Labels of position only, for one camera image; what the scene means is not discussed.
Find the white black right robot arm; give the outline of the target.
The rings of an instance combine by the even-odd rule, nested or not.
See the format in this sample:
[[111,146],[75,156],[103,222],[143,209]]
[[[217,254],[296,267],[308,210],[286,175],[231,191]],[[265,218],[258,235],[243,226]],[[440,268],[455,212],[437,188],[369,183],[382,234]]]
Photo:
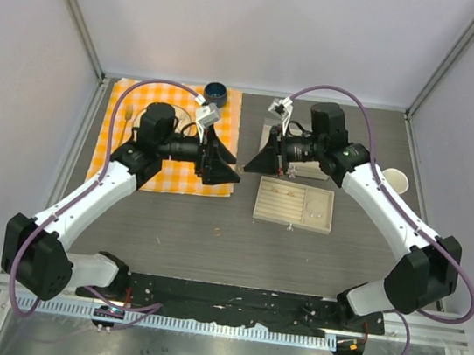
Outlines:
[[270,128],[266,144],[245,171],[281,176],[292,163],[316,162],[319,169],[362,207],[390,246],[395,266],[386,277],[344,290],[337,296],[343,325],[365,321],[389,310],[409,314],[450,296],[462,248],[454,237],[440,237],[420,221],[380,174],[370,151],[349,141],[345,112],[333,102],[310,108],[310,128],[294,135],[292,100],[274,99],[269,113],[280,119]]

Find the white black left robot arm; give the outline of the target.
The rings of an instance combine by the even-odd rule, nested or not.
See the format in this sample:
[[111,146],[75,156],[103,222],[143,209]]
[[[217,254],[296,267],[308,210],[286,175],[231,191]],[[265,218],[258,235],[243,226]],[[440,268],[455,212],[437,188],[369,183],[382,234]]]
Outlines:
[[236,184],[236,157],[213,126],[202,136],[177,130],[175,109],[150,104],[130,139],[112,153],[103,169],[69,196],[34,216],[17,214],[7,224],[2,269],[43,301],[66,288],[95,287],[120,295],[128,286],[129,267],[110,253],[71,255],[81,233],[111,206],[133,194],[160,172],[164,161],[193,164],[204,185]]

